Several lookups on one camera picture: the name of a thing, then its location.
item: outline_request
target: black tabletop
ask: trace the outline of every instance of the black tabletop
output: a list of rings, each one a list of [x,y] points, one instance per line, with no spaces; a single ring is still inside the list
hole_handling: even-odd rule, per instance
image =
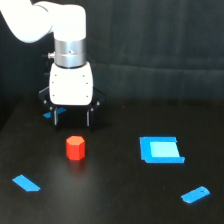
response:
[[[104,107],[98,127],[85,111],[67,111],[59,130],[40,105],[19,105],[0,133],[0,223],[222,223],[224,108],[129,105]],[[66,158],[65,141],[81,135],[86,158]],[[139,137],[175,136],[184,164],[147,164]],[[24,175],[41,190],[26,192]],[[210,195],[193,204],[181,195],[200,186]]]

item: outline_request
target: light blue square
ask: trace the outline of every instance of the light blue square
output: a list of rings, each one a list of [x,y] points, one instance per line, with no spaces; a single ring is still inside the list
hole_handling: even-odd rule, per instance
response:
[[[180,157],[176,142],[150,142],[152,157]]]

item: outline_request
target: blue flat piece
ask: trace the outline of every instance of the blue flat piece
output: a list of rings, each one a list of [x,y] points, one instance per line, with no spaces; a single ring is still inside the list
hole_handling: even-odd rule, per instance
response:
[[[176,142],[175,137],[141,137],[141,159],[147,163],[184,163]]]
[[[58,114],[61,114],[65,111],[66,111],[65,108],[62,108],[62,107],[58,108]],[[46,117],[46,118],[50,118],[51,117],[51,112],[48,112],[48,113],[44,114],[43,116]]]
[[[23,175],[20,175],[14,178],[13,182],[18,184],[21,188],[23,188],[27,192],[40,190],[40,188],[37,185],[35,185],[33,182],[31,182],[29,179],[27,179]]]
[[[187,194],[182,195],[181,198],[183,199],[183,201],[190,204],[190,203],[195,202],[209,194],[210,194],[210,192],[208,189],[206,189],[205,187],[199,187]]]
[[[44,114],[43,116],[46,117],[46,118],[50,118],[51,117],[51,112],[48,112],[48,113]]]

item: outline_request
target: blue square block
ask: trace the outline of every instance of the blue square block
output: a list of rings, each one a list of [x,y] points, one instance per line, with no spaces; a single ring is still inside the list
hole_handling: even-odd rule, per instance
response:
[[[175,137],[141,137],[141,158],[147,163],[184,163]]]

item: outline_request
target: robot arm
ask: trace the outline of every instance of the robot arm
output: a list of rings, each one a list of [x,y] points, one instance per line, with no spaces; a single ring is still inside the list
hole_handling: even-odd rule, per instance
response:
[[[51,32],[60,41],[86,37],[86,15],[81,6],[0,0],[0,11],[12,33],[25,43],[36,42]]]
[[[86,61],[86,13],[78,5],[59,5],[30,0],[0,0],[0,11],[12,33],[25,43],[33,43],[54,33],[55,52],[49,87],[39,92],[57,124],[58,105],[87,105],[88,121],[104,101],[104,94],[93,87],[90,64]],[[99,101],[93,103],[93,90]]]

